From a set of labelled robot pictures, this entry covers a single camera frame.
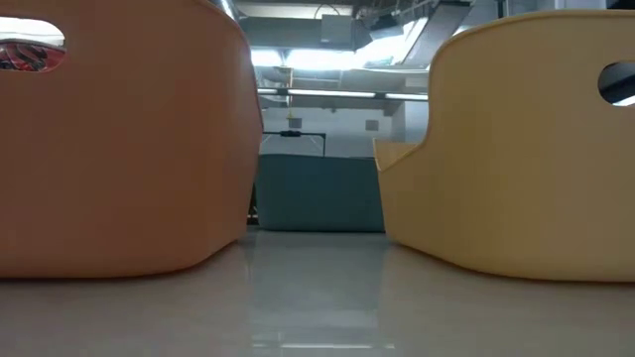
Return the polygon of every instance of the yellow plastic seat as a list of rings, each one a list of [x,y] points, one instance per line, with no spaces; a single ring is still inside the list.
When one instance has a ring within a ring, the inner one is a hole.
[[[262,121],[250,51],[205,0],[3,0],[62,30],[0,71],[0,278],[192,266],[240,238]]]
[[[632,12],[558,11],[445,44],[425,142],[376,143],[388,234],[481,272],[635,281],[635,109],[597,88],[634,32]]]

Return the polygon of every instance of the handle hole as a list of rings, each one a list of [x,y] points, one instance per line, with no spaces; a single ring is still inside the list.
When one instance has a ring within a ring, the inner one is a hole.
[[[635,105],[635,61],[612,63],[599,75],[600,95],[615,106]]]
[[[0,17],[0,70],[47,72],[66,55],[64,34],[46,21]]]

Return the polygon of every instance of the air vent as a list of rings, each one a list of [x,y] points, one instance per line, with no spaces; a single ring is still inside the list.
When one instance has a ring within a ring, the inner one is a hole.
[[[366,131],[379,131],[379,120],[366,120]]]
[[[289,129],[302,129],[302,118],[289,118]]]

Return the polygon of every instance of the white floor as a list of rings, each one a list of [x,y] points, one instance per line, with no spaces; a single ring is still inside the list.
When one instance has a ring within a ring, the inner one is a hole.
[[[252,232],[193,270],[0,281],[0,356],[635,356],[635,286],[467,272],[383,235]]]

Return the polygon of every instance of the orange plastic seat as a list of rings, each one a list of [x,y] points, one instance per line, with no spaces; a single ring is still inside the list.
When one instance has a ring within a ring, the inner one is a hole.
[[[65,35],[0,71],[0,278],[139,276],[240,238],[262,120],[249,47],[205,0],[3,0]]]
[[[557,11],[445,44],[425,142],[376,146],[388,234],[481,272],[635,281],[635,109],[598,91],[634,31],[633,12]]]

